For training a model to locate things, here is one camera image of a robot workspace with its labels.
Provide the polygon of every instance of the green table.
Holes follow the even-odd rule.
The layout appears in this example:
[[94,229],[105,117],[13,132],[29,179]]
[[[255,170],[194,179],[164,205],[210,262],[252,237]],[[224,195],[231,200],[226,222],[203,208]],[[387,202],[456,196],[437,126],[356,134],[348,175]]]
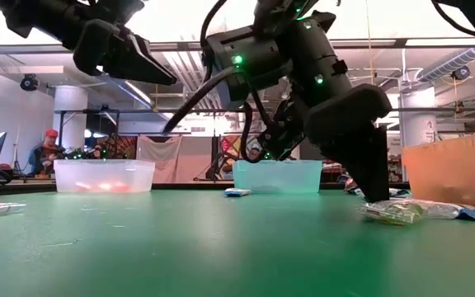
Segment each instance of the green table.
[[475,223],[364,221],[341,191],[2,196],[0,296],[475,296]]

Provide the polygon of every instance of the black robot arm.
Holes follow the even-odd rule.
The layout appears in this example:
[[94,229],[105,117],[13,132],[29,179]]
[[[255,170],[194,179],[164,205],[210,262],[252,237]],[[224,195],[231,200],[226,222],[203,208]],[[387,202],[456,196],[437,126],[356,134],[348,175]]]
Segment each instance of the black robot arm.
[[144,4],[140,0],[0,0],[7,27],[26,38],[33,27],[74,52],[74,63],[88,75],[172,85],[175,76],[149,52],[149,42],[125,23]]
[[[195,106],[207,92],[205,86],[217,85],[223,108],[235,111],[243,106],[246,139],[252,120],[247,98],[252,95],[267,128],[258,137],[260,158],[251,160],[241,147],[247,161],[259,162],[267,153],[284,160],[308,137],[325,157],[346,166],[367,200],[386,200],[386,130],[376,129],[373,122],[391,111],[390,103],[378,87],[351,86],[346,63],[336,57],[325,34],[335,16],[314,12],[302,18],[315,3],[258,1],[253,25],[206,37],[203,51],[210,59],[205,59],[205,66],[214,77],[170,119],[164,132]],[[282,77],[289,79],[292,92],[269,116],[257,91],[278,84]]]

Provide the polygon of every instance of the speaker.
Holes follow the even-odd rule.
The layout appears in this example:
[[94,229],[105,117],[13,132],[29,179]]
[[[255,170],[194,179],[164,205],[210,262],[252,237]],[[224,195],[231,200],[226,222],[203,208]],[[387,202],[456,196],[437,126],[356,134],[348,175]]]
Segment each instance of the speaker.
[[33,92],[38,89],[40,82],[36,79],[35,74],[25,74],[21,80],[20,87],[23,91]]

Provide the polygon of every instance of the white pillar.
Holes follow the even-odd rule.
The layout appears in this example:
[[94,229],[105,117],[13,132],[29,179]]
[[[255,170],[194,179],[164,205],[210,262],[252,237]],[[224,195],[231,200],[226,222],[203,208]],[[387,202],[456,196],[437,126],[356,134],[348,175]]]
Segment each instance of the white pillar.
[[[87,108],[87,91],[81,87],[56,87],[54,95],[55,111],[81,111]],[[84,131],[87,115],[68,112],[63,117],[63,138],[61,145],[66,148],[82,148],[85,144]],[[60,131],[60,115],[54,114],[53,127]]]
[[[435,89],[403,93],[399,99],[402,108],[435,107]],[[404,111],[399,113],[401,144],[403,147],[411,145],[429,144],[435,141],[437,135],[437,120],[433,111]],[[407,173],[403,169],[403,180],[407,182]]]

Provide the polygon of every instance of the translucent plastic container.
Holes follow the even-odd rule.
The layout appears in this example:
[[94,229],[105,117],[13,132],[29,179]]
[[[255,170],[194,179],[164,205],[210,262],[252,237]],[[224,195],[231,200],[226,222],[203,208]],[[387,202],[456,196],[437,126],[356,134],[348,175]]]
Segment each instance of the translucent plastic container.
[[58,192],[151,191],[155,163],[140,160],[55,160]]
[[233,164],[234,186],[252,193],[317,193],[321,161],[271,161]]

